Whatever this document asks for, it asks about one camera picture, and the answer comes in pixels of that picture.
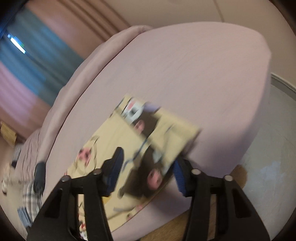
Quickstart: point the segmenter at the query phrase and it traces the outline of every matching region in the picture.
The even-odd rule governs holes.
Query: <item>folded yellow cloth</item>
[[[124,161],[115,191],[103,197],[113,231],[151,200],[163,186],[176,157],[197,134],[194,125],[126,95],[79,151],[66,174],[72,178],[85,176],[110,159],[117,147],[123,148]],[[78,197],[78,205],[81,236],[86,239],[83,195]]]

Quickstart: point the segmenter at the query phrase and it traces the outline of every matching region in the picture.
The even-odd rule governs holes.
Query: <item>gray floor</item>
[[[274,238],[296,207],[296,101],[274,86],[242,163],[248,172],[244,192]]]

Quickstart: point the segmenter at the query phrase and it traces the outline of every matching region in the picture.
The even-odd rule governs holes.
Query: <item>checkered cloth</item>
[[[36,194],[33,190],[33,182],[24,187],[22,203],[28,212],[30,220],[34,222],[42,205],[41,195]]]

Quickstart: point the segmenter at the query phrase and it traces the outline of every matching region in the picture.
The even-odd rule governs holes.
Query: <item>mattress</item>
[[[230,173],[260,126],[270,59],[258,32],[226,23],[136,26],[113,36],[74,73],[40,130],[35,162],[47,160],[43,201],[126,93],[201,126],[193,165],[212,176]],[[24,178],[32,175],[26,162],[16,170]],[[136,240],[189,206],[172,180],[113,238]]]

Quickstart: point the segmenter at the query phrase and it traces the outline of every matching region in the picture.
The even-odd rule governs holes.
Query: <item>striped curtain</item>
[[[0,40],[0,120],[27,138],[91,52],[129,25],[100,0],[31,0]]]

